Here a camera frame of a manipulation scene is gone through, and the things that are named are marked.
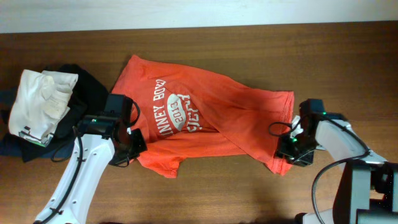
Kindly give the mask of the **orange printed t-shirt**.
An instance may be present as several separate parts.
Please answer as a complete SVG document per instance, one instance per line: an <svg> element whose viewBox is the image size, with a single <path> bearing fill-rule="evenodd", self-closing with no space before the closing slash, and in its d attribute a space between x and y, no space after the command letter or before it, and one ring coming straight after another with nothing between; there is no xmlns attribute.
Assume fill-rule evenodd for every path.
<svg viewBox="0 0 398 224"><path fill-rule="evenodd" d="M164 177L175 178L188 158L245 154L275 174L290 169L275 153L292 120L291 91L250 88L207 70L133 56L113 93L137 103L131 119L147 144L138 161Z"/></svg>

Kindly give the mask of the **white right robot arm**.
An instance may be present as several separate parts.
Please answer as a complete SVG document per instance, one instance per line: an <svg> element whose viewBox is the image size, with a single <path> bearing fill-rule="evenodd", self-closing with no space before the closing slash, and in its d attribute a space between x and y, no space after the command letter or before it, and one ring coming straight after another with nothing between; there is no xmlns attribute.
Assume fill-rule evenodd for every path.
<svg viewBox="0 0 398 224"><path fill-rule="evenodd" d="M344 116L296 116L289 128L279 135L277 150L289 164L311 164L317 149L335 160L315 177L312 195L327 170L343 169L332 208L320 211L312 198L314 211L297 214L295 223L397 223L397 164L368 148Z"/></svg>

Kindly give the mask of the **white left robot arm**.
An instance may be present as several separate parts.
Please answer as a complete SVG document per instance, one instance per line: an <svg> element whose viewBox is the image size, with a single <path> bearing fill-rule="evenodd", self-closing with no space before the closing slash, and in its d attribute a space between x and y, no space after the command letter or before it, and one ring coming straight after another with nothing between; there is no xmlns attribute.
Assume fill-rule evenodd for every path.
<svg viewBox="0 0 398 224"><path fill-rule="evenodd" d="M136 121L122 116L85 116L75 133L67 168L36 223L85 223L91 201L107 166L127 167L147 150Z"/></svg>

